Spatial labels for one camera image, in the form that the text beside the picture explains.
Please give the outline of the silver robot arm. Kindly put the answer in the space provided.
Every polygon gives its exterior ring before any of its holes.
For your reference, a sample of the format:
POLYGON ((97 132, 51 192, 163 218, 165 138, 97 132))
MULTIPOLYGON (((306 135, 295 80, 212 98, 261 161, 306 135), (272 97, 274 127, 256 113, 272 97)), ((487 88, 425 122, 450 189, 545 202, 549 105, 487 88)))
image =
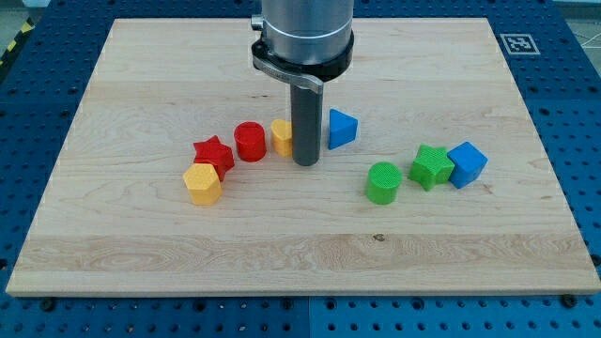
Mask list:
POLYGON ((352 59, 353 0, 262 0, 253 65, 280 82, 323 93, 352 59))

